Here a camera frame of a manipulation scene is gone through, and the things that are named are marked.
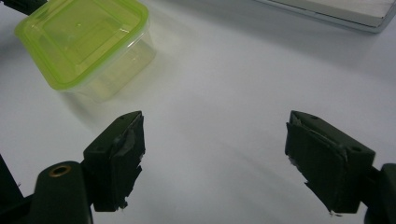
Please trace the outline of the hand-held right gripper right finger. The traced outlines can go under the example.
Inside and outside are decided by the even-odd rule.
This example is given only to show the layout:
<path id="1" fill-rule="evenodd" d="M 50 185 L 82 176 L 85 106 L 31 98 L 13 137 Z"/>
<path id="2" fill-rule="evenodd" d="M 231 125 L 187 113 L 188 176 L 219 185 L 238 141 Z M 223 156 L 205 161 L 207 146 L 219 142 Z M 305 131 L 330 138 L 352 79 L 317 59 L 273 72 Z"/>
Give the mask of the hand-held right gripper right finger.
<path id="1" fill-rule="evenodd" d="M 285 154 L 306 185 L 335 213 L 355 213 L 359 186 L 372 168 L 375 152 L 325 120 L 292 111 Z"/>

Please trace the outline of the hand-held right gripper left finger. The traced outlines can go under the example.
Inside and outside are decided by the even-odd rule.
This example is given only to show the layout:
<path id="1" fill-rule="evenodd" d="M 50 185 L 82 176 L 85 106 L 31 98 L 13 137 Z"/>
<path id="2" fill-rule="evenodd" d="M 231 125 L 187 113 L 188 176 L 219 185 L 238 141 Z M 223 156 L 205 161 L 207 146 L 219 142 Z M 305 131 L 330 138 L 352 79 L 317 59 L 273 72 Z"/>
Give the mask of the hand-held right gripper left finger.
<path id="1" fill-rule="evenodd" d="M 84 150 L 82 166 L 95 211 L 114 212 L 128 205 L 146 152 L 143 123 L 141 111 L 124 114 Z"/>

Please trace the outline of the clear container with green lid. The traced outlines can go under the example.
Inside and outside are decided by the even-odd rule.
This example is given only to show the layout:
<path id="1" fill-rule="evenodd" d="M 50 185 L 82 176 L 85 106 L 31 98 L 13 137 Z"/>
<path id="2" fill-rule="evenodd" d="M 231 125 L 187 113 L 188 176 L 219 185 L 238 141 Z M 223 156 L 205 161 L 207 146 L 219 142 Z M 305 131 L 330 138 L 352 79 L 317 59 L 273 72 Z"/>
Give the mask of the clear container with green lid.
<path id="1" fill-rule="evenodd" d="M 149 9 L 138 0 L 49 0 L 15 28 L 56 91 L 103 102 L 155 57 Z"/>

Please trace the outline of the white wire rack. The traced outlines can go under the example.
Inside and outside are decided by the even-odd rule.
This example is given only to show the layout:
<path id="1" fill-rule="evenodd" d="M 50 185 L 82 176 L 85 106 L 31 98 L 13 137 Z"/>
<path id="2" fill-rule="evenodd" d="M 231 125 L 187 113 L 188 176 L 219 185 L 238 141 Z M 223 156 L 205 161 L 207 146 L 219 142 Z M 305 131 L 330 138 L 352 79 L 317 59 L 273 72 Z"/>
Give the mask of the white wire rack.
<path id="1" fill-rule="evenodd" d="M 381 33 L 396 15 L 396 0 L 256 0 L 318 20 Z"/>

